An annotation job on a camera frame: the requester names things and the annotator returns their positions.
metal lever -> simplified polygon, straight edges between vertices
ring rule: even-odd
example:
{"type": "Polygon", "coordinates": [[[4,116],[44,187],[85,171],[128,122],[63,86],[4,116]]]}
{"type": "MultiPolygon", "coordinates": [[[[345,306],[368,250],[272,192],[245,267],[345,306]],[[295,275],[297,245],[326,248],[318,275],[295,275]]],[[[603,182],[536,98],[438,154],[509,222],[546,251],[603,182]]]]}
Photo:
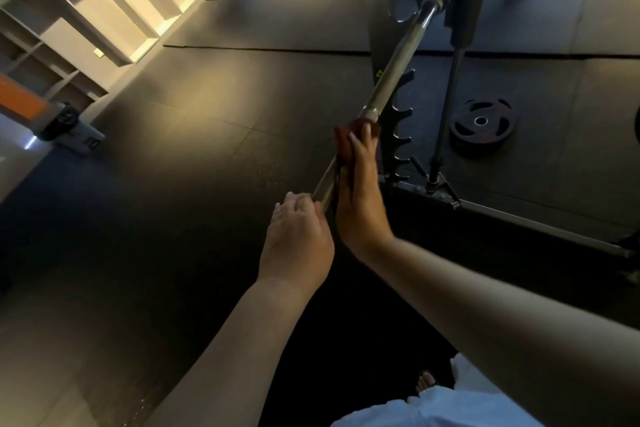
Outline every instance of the metal lever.
{"type": "MultiPolygon", "coordinates": [[[[442,0],[425,0],[420,11],[414,15],[404,38],[396,46],[393,56],[389,59],[382,76],[373,88],[367,104],[360,111],[359,118],[368,118],[373,122],[378,121],[382,110],[385,109],[389,98],[393,95],[396,85],[404,74],[404,70],[409,65],[414,52],[424,36],[424,32],[431,23],[433,17],[442,10],[442,0]]],[[[323,210],[326,211],[331,203],[335,181],[337,178],[337,164],[333,157],[329,168],[318,183],[313,194],[314,201],[320,201],[323,210]]]]}

foot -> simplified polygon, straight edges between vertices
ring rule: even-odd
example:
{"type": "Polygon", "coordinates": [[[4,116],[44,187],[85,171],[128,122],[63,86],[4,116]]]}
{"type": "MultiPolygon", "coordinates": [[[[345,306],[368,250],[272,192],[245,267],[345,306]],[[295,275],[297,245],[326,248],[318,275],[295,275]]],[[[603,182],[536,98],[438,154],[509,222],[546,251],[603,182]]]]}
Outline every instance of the foot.
{"type": "Polygon", "coordinates": [[[428,371],[423,371],[418,378],[418,384],[415,387],[415,391],[420,395],[420,392],[427,390],[427,388],[431,388],[435,384],[436,380],[433,375],[428,371]]]}

white pants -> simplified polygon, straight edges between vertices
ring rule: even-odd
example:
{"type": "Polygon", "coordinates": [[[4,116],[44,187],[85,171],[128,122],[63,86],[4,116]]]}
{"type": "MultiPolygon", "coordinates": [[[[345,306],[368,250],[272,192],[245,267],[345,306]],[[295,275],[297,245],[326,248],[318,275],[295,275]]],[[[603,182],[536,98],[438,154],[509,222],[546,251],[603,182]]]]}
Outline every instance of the white pants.
{"type": "Polygon", "coordinates": [[[452,389],[434,386],[420,397],[359,410],[332,427],[542,427],[463,355],[451,360],[452,389]]]}

right hand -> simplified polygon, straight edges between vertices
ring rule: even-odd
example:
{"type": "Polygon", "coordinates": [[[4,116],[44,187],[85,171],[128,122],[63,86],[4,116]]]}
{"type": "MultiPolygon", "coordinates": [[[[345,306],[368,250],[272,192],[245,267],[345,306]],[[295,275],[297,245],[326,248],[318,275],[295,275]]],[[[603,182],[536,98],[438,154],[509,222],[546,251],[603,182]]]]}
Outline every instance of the right hand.
{"type": "Polygon", "coordinates": [[[394,240],[385,204],[378,185],[376,148],[378,139],[371,137],[371,125],[362,126],[362,141],[349,134],[355,166],[353,180],[349,166],[340,169],[340,189],[335,220],[340,237],[361,262],[367,262],[387,243],[394,240]],[[353,182],[353,191],[349,182],[353,182]]]}

hand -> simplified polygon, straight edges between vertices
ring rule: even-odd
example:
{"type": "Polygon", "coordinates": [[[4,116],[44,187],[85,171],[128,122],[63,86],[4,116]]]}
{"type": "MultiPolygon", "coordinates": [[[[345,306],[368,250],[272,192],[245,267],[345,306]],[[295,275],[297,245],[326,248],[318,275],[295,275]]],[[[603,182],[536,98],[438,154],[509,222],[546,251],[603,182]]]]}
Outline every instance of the hand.
{"type": "Polygon", "coordinates": [[[378,185],[378,139],[371,137],[371,125],[362,126],[362,141],[353,133],[349,134],[349,140],[355,156],[353,191],[349,186],[349,166],[343,165],[335,220],[344,244],[359,261],[367,262],[372,254],[394,239],[394,234],[378,185]]]}
{"type": "Polygon", "coordinates": [[[308,300],[326,279],[333,261],[333,239],[319,202],[309,194],[287,193],[276,204],[260,256],[260,280],[280,280],[308,300]]]}

